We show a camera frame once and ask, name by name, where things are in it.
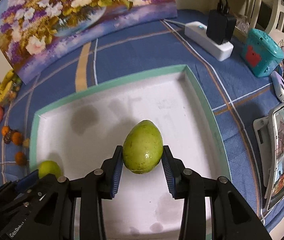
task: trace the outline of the black power adapter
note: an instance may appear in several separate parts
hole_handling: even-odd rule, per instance
[[[206,35],[216,44],[221,45],[231,40],[236,25],[236,18],[222,10],[210,10]]]

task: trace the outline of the smartphone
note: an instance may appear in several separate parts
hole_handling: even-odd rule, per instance
[[[268,130],[271,137],[272,162],[265,208],[270,210],[284,197],[284,103],[269,112]]]

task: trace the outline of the floral painting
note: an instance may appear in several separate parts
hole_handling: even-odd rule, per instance
[[[28,83],[88,41],[176,15],[175,0],[1,0],[0,49]]]

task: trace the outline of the power strip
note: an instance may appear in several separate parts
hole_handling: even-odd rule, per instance
[[[184,34],[199,44],[218,61],[223,61],[229,58],[233,51],[233,44],[230,42],[226,42],[221,45],[216,44],[207,37],[206,29],[206,25],[201,22],[190,22],[185,25]]]

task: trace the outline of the silver bolt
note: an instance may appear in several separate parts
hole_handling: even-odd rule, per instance
[[[65,182],[66,181],[66,177],[65,176],[60,176],[59,178],[58,178],[58,183],[63,183],[63,182]]]
[[[229,180],[227,179],[227,177],[221,176],[219,177],[219,181],[222,183],[227,183]]]
[[[186,168],[186,169],[183,170],[183,173],[184,173],[185,175],[191,175],[191,174],[192,174],[192,170]]]
[[[96,170],[94,171],[94,174],[95,174],[95,175],[101,175],[101,174],[103,174],[103,169],[96,169]]]

